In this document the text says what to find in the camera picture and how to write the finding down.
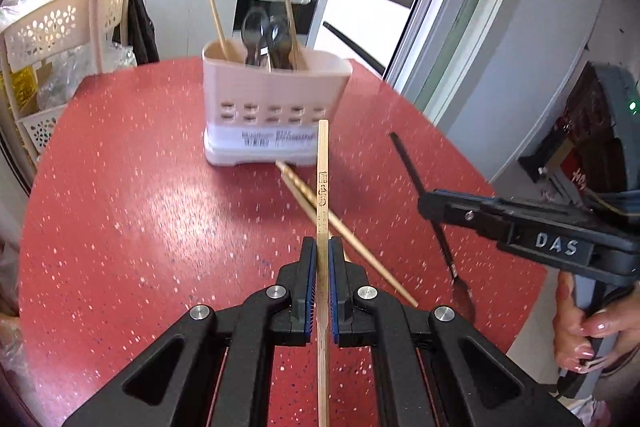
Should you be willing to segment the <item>person's right hand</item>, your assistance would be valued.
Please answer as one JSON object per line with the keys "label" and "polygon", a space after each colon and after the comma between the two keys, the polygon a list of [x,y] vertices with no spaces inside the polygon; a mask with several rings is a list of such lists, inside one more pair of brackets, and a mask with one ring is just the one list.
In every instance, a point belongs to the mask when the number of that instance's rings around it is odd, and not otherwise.
{"label": "person's right hand", "polygon": [[582,361],[597,358],[590,339],[616,334],[615,346],[603,355],[602,367],[620,361],[639,344],[639,284],[631,293],[614,301],[597,313],[586,317],[574,303],[573,275],[561,271],[555,291],[556,313],[553,320],[553,350],[560,369],[575,373],[589,373],[597,366],[587,367]]}

